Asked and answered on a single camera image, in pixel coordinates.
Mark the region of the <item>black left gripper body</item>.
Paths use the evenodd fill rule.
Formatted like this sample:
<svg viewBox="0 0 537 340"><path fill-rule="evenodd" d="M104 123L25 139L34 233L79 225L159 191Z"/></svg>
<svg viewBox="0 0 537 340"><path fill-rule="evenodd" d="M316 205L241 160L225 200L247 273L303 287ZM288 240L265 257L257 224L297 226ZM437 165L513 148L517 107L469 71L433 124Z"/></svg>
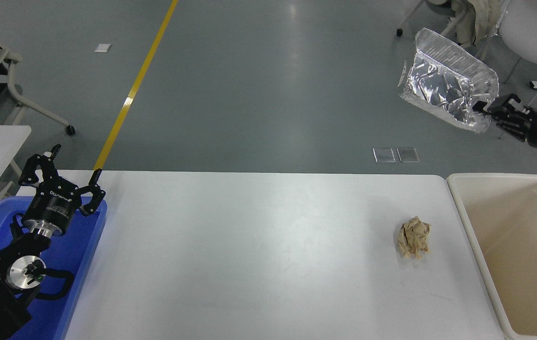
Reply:
<svg viewBox="0 0 537 340"><path fill-rule="evenodd" d="M22 217L23 226L31 229L38 222L48 222L55 226L55 233L65 233L82 204L81 196L76 193L77 187L67 182L40 184Z"/></svg>

